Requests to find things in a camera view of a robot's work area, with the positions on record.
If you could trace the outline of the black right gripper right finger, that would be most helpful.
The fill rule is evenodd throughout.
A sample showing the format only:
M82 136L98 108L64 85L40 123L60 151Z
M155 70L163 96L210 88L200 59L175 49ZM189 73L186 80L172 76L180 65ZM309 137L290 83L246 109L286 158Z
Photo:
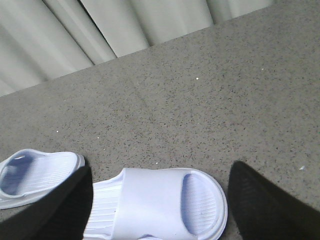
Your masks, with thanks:
M244 240L318 240L320 212L243 161L232 164L229 206Z

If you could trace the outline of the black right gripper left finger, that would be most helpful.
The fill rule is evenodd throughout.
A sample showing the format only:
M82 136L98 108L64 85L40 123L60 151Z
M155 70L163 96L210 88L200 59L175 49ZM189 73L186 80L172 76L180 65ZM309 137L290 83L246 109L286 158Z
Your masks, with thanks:
M81 240L93 204L92 171L83 166L57 188L0 224L2 240Z

